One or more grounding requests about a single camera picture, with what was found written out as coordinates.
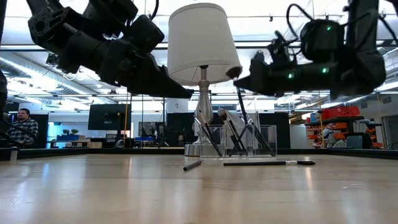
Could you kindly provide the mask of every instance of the person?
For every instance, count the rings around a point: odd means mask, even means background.
[[[13,123],[14,126],[24,128],[37,136],[39,133],[39,125],[35,120],[29,117],[30,111],[26,108],[20,109],[18,111],[18,120]],[[8,130],[8,135],[13,140],[22,144],[33,144],[34,139],[27,133],[17,130],[15,128],[10,128]]]

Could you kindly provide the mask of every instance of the monitor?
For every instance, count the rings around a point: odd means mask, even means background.
[[[125,104],[91,105],[88,117],[89,130],[121,131],[126,118]],[[131,105],[127,105],[127,130],[131,129]]]

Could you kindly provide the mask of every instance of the ceiling duct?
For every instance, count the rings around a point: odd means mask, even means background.
[[[38,85],[45,85],[44,87],[62,88],[62,92],[58,94],[98,94],[12,52],[1,53],[0,68],[7,71],[7,76],[10,77],[28,78],[27,80],[33,81]],[[115,101],[103,97],[101,98],[101,103],[115,103]]]

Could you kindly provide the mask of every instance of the table lamp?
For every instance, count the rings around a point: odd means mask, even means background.
[[[242,72],[222,7],[212,3],[191,4],[170,16],[167,66],[170,77],[179,84],[199,86],[195,116],[202,124],[210,123],[213,109],[209,85],[230,80],[227,73],[238,76]]]

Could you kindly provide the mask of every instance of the plaid shirt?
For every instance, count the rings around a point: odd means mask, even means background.
[[[39,125],[37,122],[33,119],[28,118],[27,120],[20,122],[16,121],[13,123],[13,125],[24,128],[33,134],[37,136],[37,133],[39,132]],[[17,142],[22,142],[24,144],[32,144],[33,143],[33,138],[30,137],[27,133],[24,133],[20,130],[16,130],[15,128],[10,128],[8,130],[8,135],[15,141]]]

